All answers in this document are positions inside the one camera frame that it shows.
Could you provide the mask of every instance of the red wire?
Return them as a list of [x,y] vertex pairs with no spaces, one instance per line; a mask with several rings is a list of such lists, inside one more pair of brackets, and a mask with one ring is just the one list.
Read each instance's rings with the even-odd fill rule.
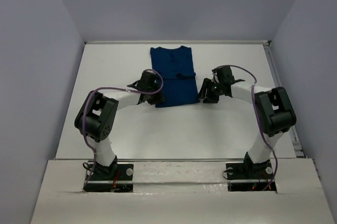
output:
[[267,181],[267,184],[268,184],[268,177],[267,177],[267,175],[264,172],[262,172],[262,175],[264,176],[264,178],[265,178],[265,180]]

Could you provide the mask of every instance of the gray wall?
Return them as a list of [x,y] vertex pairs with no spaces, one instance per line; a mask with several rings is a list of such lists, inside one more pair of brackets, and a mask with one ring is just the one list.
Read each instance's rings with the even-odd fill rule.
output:
[[295,0],[63,0],[93,40],[272,39]]
[[272,42],[282,84],[298,115],[337,222],[337,0],[296,0]]
[[0,0],[0,223],[29,223],[83,42],[62,0]]

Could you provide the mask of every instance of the white table surface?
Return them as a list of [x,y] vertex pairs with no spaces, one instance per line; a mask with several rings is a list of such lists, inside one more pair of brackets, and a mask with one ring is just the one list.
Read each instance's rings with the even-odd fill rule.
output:
[[224,162],[136,162],[134,193],[81,192],[80,160],[49,161],[32,224],[333,224],[311,159],[280,159],[278,193],[228,192]]
[[[256,75],[258,85],[274,87],[262,45],[184,44],[192,48],[198,90],[219,65],[240,65]],[[66,116],[57,159],[92,158],[75,117],[89,91],[101,86],[126,87],[151,68],[151,47],[181,44],[86,45]],[[252,81],[233,69],[235,78]],[[148,104],[118,111],[110,134],[119,159],[243,158],[258,134],[253,108],[244,101],[220,97],[218,104],[155,108]],[[286,133],[276,146],[280,158],[294,158],[293,136]]]

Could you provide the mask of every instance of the robotic arm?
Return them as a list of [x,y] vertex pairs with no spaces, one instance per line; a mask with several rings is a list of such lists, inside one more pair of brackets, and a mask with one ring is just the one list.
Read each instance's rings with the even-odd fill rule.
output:
[[296,123],[296,115],[283,87],[264,88],[242,79],[235,80],[231,66],[212,70],[213,78],[204,79],[199,92],[203,103],[217,103],[220,95],[254,103],[256,118],[262,129],[252,148],[246,153],[242,164],[228,164],[228,179],[256,179],[270,165],[270,154],[284,132]]
[[[164,97],[160,91],[162,83],[158,81],[158,77],[157,74],[145,70],[140,80],[128,85],[135,90],[113,90],[105,94],[96,91],[93,95],[93,91],[91,91],[88,94],[75,119],[75,127],[82,135],[85,134],[89,138],[91,143],[87,144],[95,150],[94,162],[96,165],[87,163],[85,163],[86,166],[84,165],[84,168],[90,171],[84,184],[85,191],[99,191],[97,189],[102,189],[102,181],[115,179],[117,157],[111,148],[108,136],[112,130],[116,112],[127,106],[138,105],[146,101],[150,105],[163,102]],[[84,133],[82,125],[86,105],[88,105],[88,108],[85,114]]]

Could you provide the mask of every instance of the blue t-shirt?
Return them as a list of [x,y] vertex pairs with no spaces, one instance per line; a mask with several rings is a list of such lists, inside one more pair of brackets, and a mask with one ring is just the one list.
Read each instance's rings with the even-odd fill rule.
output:
[[191,48],[151,48],[152,68],[162,75],[165,101],[156,107],[172,107],[198,103]]

